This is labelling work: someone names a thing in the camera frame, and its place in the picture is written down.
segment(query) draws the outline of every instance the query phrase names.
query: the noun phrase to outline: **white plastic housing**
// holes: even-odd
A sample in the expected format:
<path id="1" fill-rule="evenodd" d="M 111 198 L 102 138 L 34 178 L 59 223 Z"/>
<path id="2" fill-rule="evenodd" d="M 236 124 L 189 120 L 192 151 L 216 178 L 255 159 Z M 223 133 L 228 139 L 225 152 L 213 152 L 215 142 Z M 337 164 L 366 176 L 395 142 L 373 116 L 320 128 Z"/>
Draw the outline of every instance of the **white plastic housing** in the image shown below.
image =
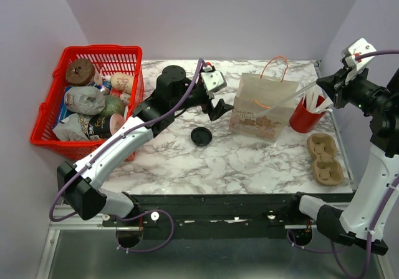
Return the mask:
<path id="1" fill-rule="evenodd" d="M 398 177 L 399 155 L 385 156 L 384 151 L 372 145 L 366 171 L 349 206 L 341 214 L 340 222 L 346 232 L 356 233 L 357 238 L 367 239 L 367 230 L 389 185 Z M 390 197 L 378 219 L 372 241 L 383 238 L 385 222 L 398 198 L 398 191 Z"/>
<path id="2" fill-rule="evenodd" d="M 366 66 L 373 60 L 373 56 L 362 59 L 361 61 L 356 60 L 356 54 L 366 54 L 374 52 L 376 49 L 364 38 L 360 38 L 344 51 L 342 51 L 342 57 L 345 59 L 347 65 L 352 69 L 345 80 L 345 84 L 348 84 L 357 74 L 362 73 Z"/>
<path id="3" fill-rule="evenodd" d="M 129 117 L 122 128 L 119 129 L 113 136 L 111 136 L 111 138 L 109 138 L 104 144 L 93 151 L 93 153 L 90 155 L 76 162 L 76 171 L 81 170 L 95 154 L 106 147 L 120 134 L 124 133 L 129 128 L 133 128 L 142 123 L 143 121 L 137 117 Z M 94 189 L 98 190 L 116 167 L 118 167 L 130 154 L 132 154 L 145 143 L 149 142 L 152 138 L 153 134 L 151 129 L 147 129 L 146 127 L 141 127 L 126 135 L 124 139 L 121 139 L 110 146 L 109 149 L 107 149 L 107 151 L 92 164 L 91 168 L 82 174 L 82 177 L 90 178 L 90 185 Z"/>
<path id="4" fill-rule="evenodd" d="M 320 198 L 303 195 L 300 198 L 299 211 L 305 215 L 308 215 L 313 220 L 317 220 L 317 214 L 323 205 L 328 205 L 328 203 L 324 202 Z"/>
<path id="5" fill-rule="evenodd" d="M 101 209 L 100 213 L 124 218 L 135 206 L 132 200 L 123 193 L 111 192 L 102 188 L 99 188 L 99 192 L 107 196 L 105 206 Z"/>

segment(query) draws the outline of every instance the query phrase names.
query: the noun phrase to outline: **paper bag handle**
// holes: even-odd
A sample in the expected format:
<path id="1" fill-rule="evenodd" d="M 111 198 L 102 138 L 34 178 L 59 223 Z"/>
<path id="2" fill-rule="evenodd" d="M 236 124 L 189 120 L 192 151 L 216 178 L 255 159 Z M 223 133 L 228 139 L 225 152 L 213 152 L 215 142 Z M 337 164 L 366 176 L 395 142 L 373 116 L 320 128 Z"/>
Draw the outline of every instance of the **paper bag handle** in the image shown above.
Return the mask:
<path id="1" fill-rule="evenodd" d="M 280 82 L 282 82 L 282 81 L 284 80 L 284 76 L 286 76 L 286 72 L 287 72 L 287 69 L 288 69 L 288 60 L 287 60 L 287 58 L 286 58 L 285 56 L 276 56 L 276 57 L 273 57 L 273 58 L 266 64 L 266 66 L 264 66 L 260 78 L 262 78 L 263 73 L 264 73 L 264 71 L 266 70 L 266 68 L 268 67 L 268 65 L 269 65 L 272 61 L 275 61 L 276 59 L 283 59 L 283 60 L 285 60 L 285 62 L 286 62 L 286 69 L 284 70 L 284 73 L 282 74 L 282 77 L 281 77 L 281 81 L 280 81 Z M 254 102 L 255 102 L 257 105 L 259 105 L 260 107 L 263 107 L 264 109 L 270 109 L 270 106 L 262 105 L 262 104 L 260 104 L 256 99 L 254 99 Z"/>

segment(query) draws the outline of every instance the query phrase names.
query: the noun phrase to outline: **metal floor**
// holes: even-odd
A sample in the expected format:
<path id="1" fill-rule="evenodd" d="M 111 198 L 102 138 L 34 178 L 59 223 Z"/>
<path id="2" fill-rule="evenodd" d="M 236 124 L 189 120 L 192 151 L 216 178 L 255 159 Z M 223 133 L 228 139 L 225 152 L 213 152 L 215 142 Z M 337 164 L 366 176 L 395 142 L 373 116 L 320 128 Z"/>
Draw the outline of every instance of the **metal floor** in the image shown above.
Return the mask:
<path id="1" fill-rule="evenodd" d="M 142 241 L 137 248 L 159 242 Z M 328 250 L 330 243 L 316 232 L 311 247 Z M 49 278 L 345 278 L 332 255 L 292 248 L 286 240 L 172 240 L 161 250 L 145 254 L 126 254 L 116 248 L 111 230 L 63 230 Z M 357 275 L 363 267 L 365 251 L 352 247 L 340 257 Z M 375 257 L 366 278 L 384 278 Z"/>

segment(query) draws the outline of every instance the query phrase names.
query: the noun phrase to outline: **gray wall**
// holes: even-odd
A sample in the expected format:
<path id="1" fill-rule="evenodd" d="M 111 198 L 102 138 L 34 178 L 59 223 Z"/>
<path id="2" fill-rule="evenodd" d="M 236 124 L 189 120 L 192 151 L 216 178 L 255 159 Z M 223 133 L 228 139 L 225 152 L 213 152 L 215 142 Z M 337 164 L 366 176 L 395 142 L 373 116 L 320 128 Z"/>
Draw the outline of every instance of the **gray wall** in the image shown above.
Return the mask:
<path id="1" fill-rule="evenodd" d="M 67 0 L 91 44 L 146 59 L 320 59 L 356 0 Z"/>
<path id="2" fill-rule="evenodd" d="M 364 37 L 377 49 L 399 49 L 399 0 L 357 0 L 332 41 L 322 60 L 322 74 L 329 75 L 342 67 L 341 50 L 359 37 Z M 385 86 L 399 67 L 399 56 L 377 57 L 370 65 L 368 79 Z M 371 131 L 370 118 L 363 117 L 360 110 L 351 105 L 335 112 L 342 130 L 342 138 L 348 152 L 350 166 L 357 180 L 362 178 L 368 160 Z M 399 277 L 399 203 L 394 207 L 384 239 L 390 246 L 391 264 Z"/>
<path id="3" fill-rule="evenodd" d="M 34 278 L 61 158 L 30 145 L 64 47 L 86 44 L 65 0 L 0 0 L 0 277 Z"/>

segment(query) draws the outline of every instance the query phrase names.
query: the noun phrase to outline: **cable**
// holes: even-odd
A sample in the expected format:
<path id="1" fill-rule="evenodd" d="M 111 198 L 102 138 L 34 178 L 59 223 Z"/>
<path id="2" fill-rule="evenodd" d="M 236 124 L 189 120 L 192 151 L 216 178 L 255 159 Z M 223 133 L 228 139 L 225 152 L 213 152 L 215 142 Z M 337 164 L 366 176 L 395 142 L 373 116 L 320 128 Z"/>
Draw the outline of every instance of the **cable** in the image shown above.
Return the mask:
<path id="1" fill-rule="evenodd" d="M 137 130 L 141 127 L 144 126 L 149 126 L 152 125 L 154 123 L 157 123 L 159 121 L 162 121 L 163 119 L 169 117 L 171 114 L 174 114 L 179 107 L 181 107 L 184 103 L 184 101 L 188 98 L 188 96 L 191 93 L 191 90 L 194 88 L 195 86 L 195 82 L 198 78 L 198 76 L 200 75 L 200 71 L 201 71 L 201 66 L 206 66 L 206 63 L 203 59 L 198 59 L 198 63 L 197 63 L 197 68 L 195 70 L 194 73 L 194 77 L 191 80 L 191 83 L 189 84 L 189 86 L 187 87 L 186 92 L 184 93 L 183 97 L 179 100 L 179 102 L 171 109 L 169 110 L 167 113 L 161 115 L 160 117 L 153 119 L 151 121 L 148 122 L 144 122 L 138 126 L 135 126 L 131 129 L 126 130 L 123 134 L 124 135 L 128 135 L 129 133 L 133 132 L 134 130 Z M 103 149 L 99 150 L 97 152 L 96 155 L 93 156 L 93 158 L 89 161 L 89 164 L 93 164 L 95 162 L 96 159 L 98 159 L 105 151 L 107 151 L 114 143 L 118 142 L 119 140 L 121 140 L 123 137 L 121 135 L 117 136 L 115 139 L 111 140 Z M 80 171 L 78 171 L 57 193 L 57 195 L 55 195 L 54 201 L 51 203 L 50 206 L 50 211 L 49 211 L 49 218 L 52 222 L 60 222 L 63 221 L 73 215 L 76 214 L 76 212 L 72 212 L 64 217 L 61 218 L 55 218 L 54 217 L 54 209 L 55 206 L 57 205 L 58 200 L 61 198 L 62 194 L 67 190 L 67 188 L 69 188 L 69 186 L 71 184 L 73 184 L 73 182 L 79 177 L 81 176 L 86 170 L 88 169 L 87 165 L 85 165 Z"/>
<path id="2" fill-rule="evenodd" d="M 150 249 L 145 249 L 145 250 L 134 250 L 134 249 L 129 249 L 129 248 L 122 247 L 119 244 L 118 233 L 117 233 L 116 236 L 115 236 L 115 239 L 116 239 L 116 241 L 118 243 L 117 250 L 122 249 L 122 250 L 125 250 L 126 253 L 128 253 L 128 252 L 132 252 L 132 253 L 148 253 L 148 252 L 156 251 L 156 250 L 162 248 L 163 246 L 165 246 L 168 242 L 170 242 L 170 240 L 171 240 L 171 238 L 173 236 L 173 232 L 175 231 L 175 224 L 173 223 L 173 219 L 172 219 L 171 215 L 169 213 L 167 213 L 166 211 L 164 211 L 164 210 L 160 210 L 160 209 L 149 210 L 147 212 L 143 212 L 143 213 L 141 213 L 141 214 L 139 214 L 139 215 L 137 215 L 135 217 L 132 217 L 132 218 L 120 218 L 120 217 L 115 217 L 115 218 L 117 218 L 118 220 L 121 220 L 121 221 L 133 221 L 133 220 L 136 220 L 136 219 L 138 219 L 140 217 L 143 217 L 143 216 L 148 215 L 149 213 L 153 213 L 153 212 L 163 213 L 164 215 L 166 215 L 169 218 L 171 228 L 170 228 L 170 234 L 169 234 L 168 238 L 162 244 L 160 244 L 159 246 L 156 246 L 156 247 L 153 247 L 153 248 L 150 248 Z"/>
<path id="3" fill-rule="evenodd" d="M 387 54 L 399 54 L 399 50 L 379 50 L 379 51 L 373 51 L 369 53 L 362 54 L 361 56 L 355 57 L 356 61 L 359 61 L 361 59 L 366 59 L 370 56 L 384 56 Z"/>
<path id="4" fill-rule="evenodd" d="M 143 217 L 140 218 L 138 229 L 139 229 L 139 231 L 143 231 Z"/>
<path id="5" fill-rule="evenodd" d="M 187 107 L 185 107 L 181 112 L 179 112 L 177 115 L 175 115 L 175 118 L 179 118 L 181 115 L 183 115 L 187 111 Z"/>
<path id="6" fill-rule="evenodd" d="M 351 278 L 351 279 L 361 279 L 366 275 L 366 272 L 368 270 L 368 267 L 370 266 L 370 259 L 372 256 L 372 235 L 370 234 L 370 231 L 373 231 L 378 219 L 381 217 L 382 212 L 384 211 L 385 206 L 387 205 L 390 197 L 392 196 L 393 192 L 396 190 L 396 188 L 399 185 L 399 176 L 392 182 L 391 188 L 387 190 L 385 193 L 385 196 L 382 198 L 380 205 L 377 208 L 377 211 L 374 214 L 374 217 L 372 218 L 372 221 L 370 222 L 370 226 L 368 227 L 368 233 L 367 233 L 367 241 L 366 241 L 366 261 L 363 266 L 362 272 L 359 274 L 359 276 L 354 276 L 348 272 L 348 270 L 344 267 L 342 262 L 339 260 L 339 257 L 337 255 L 337 251 L 335 250 L 335 245 L 334 242 L 331 241 L 331 248 L 334 253 L 334 258 L 335 261 L 337 262 L 337 265 L 339 268 L 343 271 L 343 273 Z"/>
<path id="7" fill-rule="evenodd" d="M 312 223 L 310 222 L 310 219 L 308 218 L 306 221 L 306 228 L 305 228 L 305 232 L 311 232 L 312 231 Z"/>
<path id="8" fill-rule="evenodd" d="M 288 240 L 288 242 L 291 244 L 292 247 L 296 247 L 296 248 L 301 249 L 301 250 L 305 250 L 305 251 L 312 252 L 312 253 L 317 253 L 317 254 L 334 254 L 333 251 L 309 249 L 309 248 L 305 248 L 304 246 L 298 245 L 298 244 L 296 243 L 296 239 L 295 239 L 294 232 L 292 232 L 291 230 L 287 230 L 287 240 Z M 341 249 L 339 249 L 339 250 L 336 250 L 336 252 L 337 252 L 337 253 L 342 252 L 342 251 L 344 251 L 346 248 L 347 248 L 347 247 L 343 247 L 343 248 L 341 248 Z"/>

